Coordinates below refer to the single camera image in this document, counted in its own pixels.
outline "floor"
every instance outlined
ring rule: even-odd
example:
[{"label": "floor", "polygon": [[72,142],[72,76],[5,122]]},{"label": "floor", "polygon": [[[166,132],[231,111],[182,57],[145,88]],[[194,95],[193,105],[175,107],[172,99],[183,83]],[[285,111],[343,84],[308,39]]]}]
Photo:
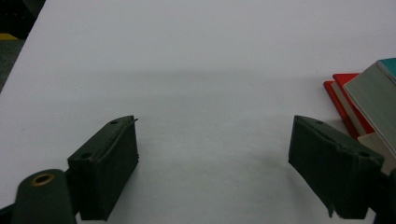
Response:
[{"label": "floor", "polygon": [[14,63],[17,61],[24,42],[24,40],[19,39],[0,40],[0,93]]}]

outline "yellow object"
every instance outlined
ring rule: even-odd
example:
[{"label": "yellow object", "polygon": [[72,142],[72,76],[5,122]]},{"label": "yellow object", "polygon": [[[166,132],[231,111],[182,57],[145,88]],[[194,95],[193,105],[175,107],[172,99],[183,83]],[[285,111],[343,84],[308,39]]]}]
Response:
[{"label": "yellow object", "polygon": [[9,34],[0,34],[0,40],[18,39],[17,37]]}]

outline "white surface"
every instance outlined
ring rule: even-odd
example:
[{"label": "white surface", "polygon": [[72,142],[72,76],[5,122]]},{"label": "white surface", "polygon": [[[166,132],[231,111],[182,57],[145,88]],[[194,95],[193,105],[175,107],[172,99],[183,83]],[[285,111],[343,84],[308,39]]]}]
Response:
[{"label": "white surface", "polygon": [[394,57],[395,11],[48,0],[0,94],[0,206],[134,114],[141,160],[108,223],[372,223],[328,218],[288,150],[295,114],[344,130],[322,82]]}]

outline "gray book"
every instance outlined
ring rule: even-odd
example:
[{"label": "gray book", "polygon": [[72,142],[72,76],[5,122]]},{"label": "gray book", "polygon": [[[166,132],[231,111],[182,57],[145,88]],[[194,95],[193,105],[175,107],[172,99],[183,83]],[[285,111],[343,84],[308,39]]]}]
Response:
[{"label": "gray book", "polygon": [[396,155],[396,58],[377,61],[350,80],[345,89]]}]

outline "stack of books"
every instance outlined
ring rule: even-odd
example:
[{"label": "stack of books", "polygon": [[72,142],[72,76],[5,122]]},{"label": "stack of books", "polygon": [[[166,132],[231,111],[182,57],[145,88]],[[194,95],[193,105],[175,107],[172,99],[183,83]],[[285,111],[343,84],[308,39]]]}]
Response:
[{"label": "stack of books", "polygon": [[323,85],[350,135],[382,154],[389,174],[396,168],[396,58],[332,77]]}]

